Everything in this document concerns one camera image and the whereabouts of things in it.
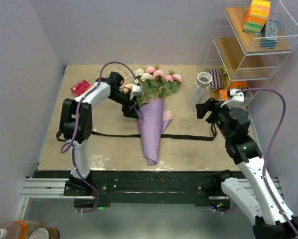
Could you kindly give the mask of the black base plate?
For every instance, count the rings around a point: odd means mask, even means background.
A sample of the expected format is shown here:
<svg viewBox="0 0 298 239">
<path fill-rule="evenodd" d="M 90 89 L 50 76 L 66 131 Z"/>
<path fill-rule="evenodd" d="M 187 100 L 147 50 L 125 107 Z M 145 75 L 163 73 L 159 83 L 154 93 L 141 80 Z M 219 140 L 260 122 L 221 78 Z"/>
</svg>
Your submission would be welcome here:
<svg viewBox="0 0 298 239">
<path fill-rule="evenodd" d="M 191 204 L 208 206 L 209 197 L 223 197 L 221 182 L 242 179 L 240 172 L 223 171 L 92 171 L 86 181 L 70 177 L 64 195 L 113 203 Z"/>
</svg>

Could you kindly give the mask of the orange green sponge pack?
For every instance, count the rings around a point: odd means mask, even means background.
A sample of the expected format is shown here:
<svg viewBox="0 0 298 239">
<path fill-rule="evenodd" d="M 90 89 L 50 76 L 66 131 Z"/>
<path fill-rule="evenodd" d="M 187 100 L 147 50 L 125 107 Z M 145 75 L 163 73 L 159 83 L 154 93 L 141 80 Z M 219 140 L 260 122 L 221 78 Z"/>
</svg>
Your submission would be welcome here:
<svg viewBox="0 0 298 239">
<path fill-rule="evenodd" d="M 232 89 L 244 90 L 247 88 L 248 88 L 248 84 L 246 81 L 232 81 L 228 86 L 228 90 L 232 90 Z"/>
</svg>

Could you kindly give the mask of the colourful sponge pack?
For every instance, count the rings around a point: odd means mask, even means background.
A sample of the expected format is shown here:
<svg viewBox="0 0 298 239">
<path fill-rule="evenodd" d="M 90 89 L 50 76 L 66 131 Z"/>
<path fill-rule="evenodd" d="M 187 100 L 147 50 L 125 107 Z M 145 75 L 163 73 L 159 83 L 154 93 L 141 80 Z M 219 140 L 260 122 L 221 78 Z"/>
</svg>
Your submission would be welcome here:
<svg viewBox="0 0 298 239">
<path fill-rule="evenodd" d="M 252 0 L 244 20 L 243 31 L 259 35 L 268 20 L 270 9 L 270 0 Z"/>
</svg>

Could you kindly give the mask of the pink orange snack box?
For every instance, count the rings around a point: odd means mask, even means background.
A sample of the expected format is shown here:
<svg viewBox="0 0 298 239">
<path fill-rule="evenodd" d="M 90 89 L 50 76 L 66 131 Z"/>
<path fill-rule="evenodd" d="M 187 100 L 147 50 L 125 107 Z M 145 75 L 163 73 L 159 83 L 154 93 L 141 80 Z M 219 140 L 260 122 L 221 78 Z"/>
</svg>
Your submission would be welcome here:
<svg viewBox="0 0 298 239">
<path fill-rule="evenodd" d="M 87 90 L 89 90 L 92 87 L 92 85 L 86 81 L 85 79 L 78 82 L 76 85 L 74 85 L 71 88 L 71 92 L 75 95 L 75 96 L 80 96 L 82 94 L 84 94 Z"/>
</svg>

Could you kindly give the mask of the black gold-lettered ribbon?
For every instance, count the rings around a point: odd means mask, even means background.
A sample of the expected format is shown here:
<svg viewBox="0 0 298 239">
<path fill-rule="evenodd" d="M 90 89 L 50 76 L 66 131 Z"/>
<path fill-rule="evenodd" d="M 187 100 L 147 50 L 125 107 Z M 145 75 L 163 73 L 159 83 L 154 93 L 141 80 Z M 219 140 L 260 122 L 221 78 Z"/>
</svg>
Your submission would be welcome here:
<svg viewBox="0 0 298 239">
<path fill-rule="evenodd" d="M 214 124 L 211 124 L 211 133 L 212 136 L 196 136 L 196 135 L 176 135 L 176 134 L 162 134 L 161 138 L 171 138 L 171 139 L 180 139 L 180 140 L 201 140 L 201 141 L 213 141 L 217 136 L 217 130 Z M 114 134 L 103 134 L 96 131 L 92 131 L 91 135 L 97 136 L 106 136 L 106 137 L 133 137 L 141 138 L 140 134 L 129 134 L 129 135 L 114 135 Z"/>
</svg>

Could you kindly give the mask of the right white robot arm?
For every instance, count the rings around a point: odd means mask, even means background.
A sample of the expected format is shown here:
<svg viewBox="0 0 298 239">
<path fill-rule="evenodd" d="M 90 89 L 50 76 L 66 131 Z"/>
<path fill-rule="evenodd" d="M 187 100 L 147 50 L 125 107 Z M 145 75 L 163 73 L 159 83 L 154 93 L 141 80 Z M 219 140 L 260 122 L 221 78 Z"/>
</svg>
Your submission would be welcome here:
<svg viewBox="0 0 298 239">
<path fill-rule="evenodd" d="M 229 108 L 210 98 L 196 105 L 197 118 L 207 112 L 206 122 L 219 128 L 230 158 L 239 167 L 253 191 L 251 195 L 238 179 L 224 170 L 214 175 L 211 189 L 218 196 L 227 195 L 247 216 L 257 239 L 294 239 L 298 237 L 298 216 L 289 209 L 264 168 L 265 161 L 257 143 L 249 136 L 248 113 Z"/>
</svg>

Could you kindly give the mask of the blue white tall box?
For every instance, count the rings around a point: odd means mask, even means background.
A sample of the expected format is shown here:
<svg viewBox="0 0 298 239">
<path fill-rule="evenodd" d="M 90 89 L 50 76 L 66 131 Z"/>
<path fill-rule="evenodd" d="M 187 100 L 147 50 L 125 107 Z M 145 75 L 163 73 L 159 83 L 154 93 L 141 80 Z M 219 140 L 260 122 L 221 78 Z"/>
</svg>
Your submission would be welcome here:
<svg viewBox="0 0 298 239">
<path fill-rule="evenodd" d="M 261 33 L 260 46 L 273 50 L 278 42 L 278 14 L 270 13 L 267 22 Z"/>
</svg>

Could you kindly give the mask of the pink white flower bunch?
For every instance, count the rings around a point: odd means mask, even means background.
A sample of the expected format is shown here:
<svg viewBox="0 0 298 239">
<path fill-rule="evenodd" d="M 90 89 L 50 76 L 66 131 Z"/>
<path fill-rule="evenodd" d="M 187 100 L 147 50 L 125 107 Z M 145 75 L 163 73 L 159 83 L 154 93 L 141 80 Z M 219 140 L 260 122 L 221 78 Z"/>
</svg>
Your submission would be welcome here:
<svg viewBox="0 0 298 239">
<path fill-rule="evenodd" d="M 172 69 L 165 74 L 158 65 L 138 68 L 134 75 L 143 88 L 143 93 L 137 96 L 140 107 L 153 101 L 164 100 L 171 93 L 176 93 L 182 83 L 180 74 L 176 74 Z"/>
</svg>

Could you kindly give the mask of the orange box on shelf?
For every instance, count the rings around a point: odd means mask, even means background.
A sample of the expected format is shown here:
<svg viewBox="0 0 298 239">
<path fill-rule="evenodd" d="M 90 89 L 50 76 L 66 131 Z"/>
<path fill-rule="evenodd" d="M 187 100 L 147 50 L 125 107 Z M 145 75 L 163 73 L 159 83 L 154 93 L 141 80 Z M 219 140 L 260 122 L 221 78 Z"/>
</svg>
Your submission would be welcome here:
<svg viewBox="0 0 298 239">
<path fill-rule="evenodd" d="M 225 101 L 228 99 L 226 95 L 227 91 L 228 90 L 220 90 L 220 101 Z"/>
</svg>

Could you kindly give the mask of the purple wrapping paper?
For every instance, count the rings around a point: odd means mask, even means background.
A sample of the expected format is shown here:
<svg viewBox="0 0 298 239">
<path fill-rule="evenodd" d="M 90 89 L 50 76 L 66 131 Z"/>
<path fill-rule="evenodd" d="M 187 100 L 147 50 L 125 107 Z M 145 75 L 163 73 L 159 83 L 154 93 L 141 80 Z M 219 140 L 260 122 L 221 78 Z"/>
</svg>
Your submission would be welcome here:
<svg viewBox="0 0 298 239">
<path fill-rule="evenodd" d="M 144 157 L 149 166 L 156 165 L 161 135 L 172 121 L 171 111 L 164 110 L 164 100 L 157 100 L 142 106 L 138 115 Z"/>
</svg>

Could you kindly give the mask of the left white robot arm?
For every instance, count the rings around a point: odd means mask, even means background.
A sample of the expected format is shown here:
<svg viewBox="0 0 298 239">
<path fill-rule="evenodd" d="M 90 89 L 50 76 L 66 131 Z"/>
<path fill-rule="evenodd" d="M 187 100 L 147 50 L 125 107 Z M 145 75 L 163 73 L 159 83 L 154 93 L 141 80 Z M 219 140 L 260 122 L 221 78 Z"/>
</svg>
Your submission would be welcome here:
<svg viewBox="0 0 298 239">
<path fill-rule="evenodd" d="M 110 99 L 122 106 L 125 117 L 138 119 L 137 96 L 142 94 L 139 82 L 122 88 L 124 78 L 111 72 L 107 78 L 99 78 L 90 89 L 74 99 L 65 99 L 62 104 L 59 133 L 66 143 L 60 152 L 71 151 L 73 168 L 66 187 L 81 195 L 95 193 L 87 155 L 87 140 L 93 133 L 93 110 L 104 99 Z"/>
</svg>

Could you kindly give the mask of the orange juice bottle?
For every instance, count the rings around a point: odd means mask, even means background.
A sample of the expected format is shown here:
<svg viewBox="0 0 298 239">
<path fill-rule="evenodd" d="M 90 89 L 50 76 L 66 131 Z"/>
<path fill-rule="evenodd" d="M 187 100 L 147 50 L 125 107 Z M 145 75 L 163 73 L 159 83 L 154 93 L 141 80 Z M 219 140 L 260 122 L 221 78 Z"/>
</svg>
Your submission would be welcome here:
<svg viewBox="0 0 298 239">
<path fill-rule="evenodd" d="M 43 227 L 39 221 L 20 220 L 6 223 L 0 228 L 0 239 L 28 239 L 38 228 Z"/>
</svg>

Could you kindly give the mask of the metal tin can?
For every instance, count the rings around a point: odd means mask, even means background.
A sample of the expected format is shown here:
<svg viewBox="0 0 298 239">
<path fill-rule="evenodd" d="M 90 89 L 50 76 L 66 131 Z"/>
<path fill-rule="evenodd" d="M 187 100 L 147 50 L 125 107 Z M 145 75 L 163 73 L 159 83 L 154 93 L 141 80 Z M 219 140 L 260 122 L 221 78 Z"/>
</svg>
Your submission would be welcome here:
<svg viewBox="0 0 298 239">
<path fill-rule="evenodd" d="M 60 232 L 57 228 L 38 228 L 29 239 L 60 239 Z"/>
</svg>

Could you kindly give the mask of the aluminium rail frame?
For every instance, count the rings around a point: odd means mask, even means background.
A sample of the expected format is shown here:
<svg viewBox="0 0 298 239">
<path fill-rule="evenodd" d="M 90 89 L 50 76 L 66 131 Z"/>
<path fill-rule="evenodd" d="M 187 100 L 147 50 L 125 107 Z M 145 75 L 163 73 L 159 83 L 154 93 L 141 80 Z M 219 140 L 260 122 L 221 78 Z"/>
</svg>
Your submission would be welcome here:
<svg viewBox="0 0 298 239">
<path fill-rule="evenodd" d="M 251 222 L 227 195 L 209 197 L 208 206 L 99 207 L 99 199 L 64 195 L 70 176 L 68 171 L 37 171 L 27 178 L 17 218 L 40 220 L 44 228 L 57 228 L 62 239 L 256 239 Z M 253 195 L 244 175 L 238 181 Z"/>
</svg>

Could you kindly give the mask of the white ribbed vase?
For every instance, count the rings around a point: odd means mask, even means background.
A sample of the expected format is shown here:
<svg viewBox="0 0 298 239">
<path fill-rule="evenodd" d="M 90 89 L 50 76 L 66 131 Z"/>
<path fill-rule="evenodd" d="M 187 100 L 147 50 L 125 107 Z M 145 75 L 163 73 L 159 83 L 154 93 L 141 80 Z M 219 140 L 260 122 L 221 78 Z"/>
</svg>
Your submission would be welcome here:
<svg viewBox="0 0 298 239">
<path fill-rule="evenodd" d="M 188 103 L 188 107 L 192 111 L 196 111 L 196 104 L 205 103 L 210 98 L 209 89 L 212 80 L 212 76 L 207 72 L 201 72 L 197 75 Z"/>
</svg>

